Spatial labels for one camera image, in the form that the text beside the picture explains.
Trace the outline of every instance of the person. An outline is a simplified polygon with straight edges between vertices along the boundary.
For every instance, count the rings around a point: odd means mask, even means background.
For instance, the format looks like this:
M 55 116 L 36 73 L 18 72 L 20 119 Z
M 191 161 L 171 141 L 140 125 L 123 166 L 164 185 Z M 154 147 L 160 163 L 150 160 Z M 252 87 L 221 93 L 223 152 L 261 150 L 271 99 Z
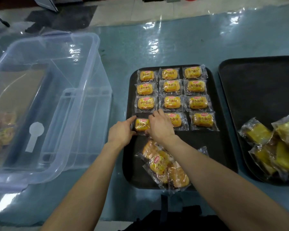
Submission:
M 136 116 L 133 116 L 110 128 L 108 142 L 102 152 L 53 211 L 42 231 L 94 230 L 105 203 L 117 156 L 136 135 L 130 130 L 130 124 L 135 119 Z M 287 210 L 240 175 L 182 141 L 175 135 L 171 121 L 162 109 L 154 111 L 149 120 L 151 128 L 146 133 L 177 160 L 196 190 L 223 221 L 221 224 L 230 230 L 289 231 Z M 174 230 L 171 227 L 174 226 L 169 225 L 167 230 Z M 189 229 L 192 227 L 196 229 L 199 224 L 196 222 Z M 207 227 L 202 225 L 202 229 L 207 230 Z

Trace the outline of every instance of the clear plastic storage box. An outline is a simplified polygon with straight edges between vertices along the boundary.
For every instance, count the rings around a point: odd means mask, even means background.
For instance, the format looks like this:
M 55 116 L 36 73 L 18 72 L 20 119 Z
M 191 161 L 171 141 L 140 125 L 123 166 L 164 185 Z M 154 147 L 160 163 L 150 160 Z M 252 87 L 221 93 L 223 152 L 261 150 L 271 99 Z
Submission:
M 12 43 L 0 58 L 0 192 L 88 167 L 106 140 L 112 89 L 93 33 Z

